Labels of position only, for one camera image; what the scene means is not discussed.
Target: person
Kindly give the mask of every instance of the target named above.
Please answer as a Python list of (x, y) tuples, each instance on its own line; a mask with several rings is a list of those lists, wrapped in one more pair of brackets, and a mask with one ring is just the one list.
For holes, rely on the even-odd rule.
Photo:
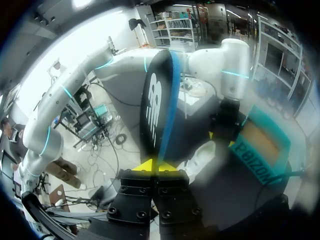
[[(11, 126), (9, 119), (5, 117), (1, 120), (0, 127), (2, 132), (9, 140), (9, 149), (16, 161), (15, 165), (12, 165), (11, 168), (17, 169), (21, 159), (25, 157), (28, 151), (22, 140), (25, 125), (15, 124), (14, 126)], [(48, 174), (51, 174), (64, 181), (66, 184), (75, 187), (76, 189), (85, 190), (87, 188), (85, 184), (81, 183), (81, 181), (75, 177), (75, 175), (80, 172), (80, 167), (77, 167), (75, 164), (64, 160), (62, 157), (49, 163), (45, 168), (45, 171)]]

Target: yellow marker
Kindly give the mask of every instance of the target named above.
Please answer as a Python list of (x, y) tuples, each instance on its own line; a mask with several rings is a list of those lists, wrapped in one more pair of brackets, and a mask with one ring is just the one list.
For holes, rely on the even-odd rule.
[[(149, 159), (148, 161), (142, 163), (141, 165), (135, 167), (134, 169), (132, 169), (133, 171), (142, 171), (145, 170), (147, 172), (151, 172), (152, 169), (152, 159)], [(166, 163), (165, 161), (163, 161), (161, 163), (161, 165), (159, 166), (159, 172), (164, 172), (165, 170), (168, 171), (177, 171), (177, 169), (171, 165), (169, 165), (168, 163)]]

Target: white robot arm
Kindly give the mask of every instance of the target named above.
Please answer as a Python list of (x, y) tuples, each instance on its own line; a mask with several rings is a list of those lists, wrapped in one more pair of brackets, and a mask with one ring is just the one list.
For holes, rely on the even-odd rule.
[[(18, 169), (23, 182), (22, 192), (32, 191), (46, 166), (61, 156), (63, 137), (51, 127), (51, 123), (81, 87), (86, 76), (94, 71), (103, 81), (124, 72), (147, 71), (159, 51), (137, 49), (113, 56), (110, 49), (105, 47), (59, 77), (33, 111), (24, 130), (23, 144), (28, 151)], [(222, 41), (221, 48), (179, 54), (181, 59), (184, 56), (187, 56), (188, 74), (208, 81), (214, 74), (221, 73), (222, 94), (233, 101), (243, 98), (249, 80), (249, 46), (245, 42), (228, 38)]]

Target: new balance logo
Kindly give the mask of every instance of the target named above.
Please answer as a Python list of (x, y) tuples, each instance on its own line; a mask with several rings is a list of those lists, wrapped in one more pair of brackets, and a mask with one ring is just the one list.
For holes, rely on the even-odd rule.
[(156, 127), (158, 126), (158, 118), (161, 106), (161, 95), (162, 88), (161, 83), (157, 82), (157, 76), (155, 73), (152, 74), (149, 86), (148, 98), (150, 106), (146, 107), (145, 117), (148, 120), (150, 126), (150, 132), (152, 134), (153, 146), (156, 146)]

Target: white sneaker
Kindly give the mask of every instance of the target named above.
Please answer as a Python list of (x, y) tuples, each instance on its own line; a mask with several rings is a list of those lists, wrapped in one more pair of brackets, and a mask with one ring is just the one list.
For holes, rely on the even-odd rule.
[(86, 190), (87, 189), (87, 185), (85, 185), (84, 183), (80, 184), (80, 189), (81, 190)]

